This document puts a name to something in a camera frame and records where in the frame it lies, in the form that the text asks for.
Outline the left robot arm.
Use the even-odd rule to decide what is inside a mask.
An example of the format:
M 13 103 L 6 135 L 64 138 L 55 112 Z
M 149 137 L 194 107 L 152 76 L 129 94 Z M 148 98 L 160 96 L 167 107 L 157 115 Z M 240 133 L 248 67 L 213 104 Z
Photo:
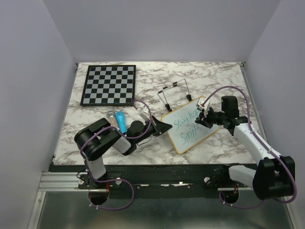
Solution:
M 111 126 L 107 119 L 102 118 L 79 131 L 74 141 L 81 151 L 85 165 L 89 170 L 89 183 L 94 188 L 102 188 L 106 181 L 106 168 L 103 164 L 103 154 L 110 148 L 116 149 L 124 156 L 136 150 L 137 144 L 150 136 L 160 136 L 173 126 L 157 120 L 133 121 L 124 136 L 119 130 Z

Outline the yellow framed whiteboard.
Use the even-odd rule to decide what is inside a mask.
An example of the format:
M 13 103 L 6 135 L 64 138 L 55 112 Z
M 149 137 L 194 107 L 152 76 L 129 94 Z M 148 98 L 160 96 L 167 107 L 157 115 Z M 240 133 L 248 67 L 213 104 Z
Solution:
M 217 125 L 213 125 L 209 129 L 195 122 L 200 113 L 197 109 L 197 103 L 204 100 L 205 97 L 200 96 L 161 117 L 162 122 L 172 125 L 172 128 L 167 133 L 174 149 L 180 155 L 220 129 Z

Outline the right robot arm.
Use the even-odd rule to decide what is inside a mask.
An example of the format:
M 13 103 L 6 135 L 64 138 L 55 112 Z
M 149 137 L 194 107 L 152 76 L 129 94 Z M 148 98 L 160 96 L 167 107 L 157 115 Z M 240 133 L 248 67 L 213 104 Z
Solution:
M 219 175 L 220 183 L 230 187 L 236 181 L 252 188 L 260 200 L 287 197 L 294 194 L 295 162 L 290 156 L 282 156 L 254 130 L 246 116 L 239 115 L 235 96 L 223 96 L 221 111 L 216 112 L 210 103 L 201 98 L 197 102 L 200 111 L 195 122 L 207 128 L 222 126 L 251 154 L 257 169 L 242 165 L 230 166 Z

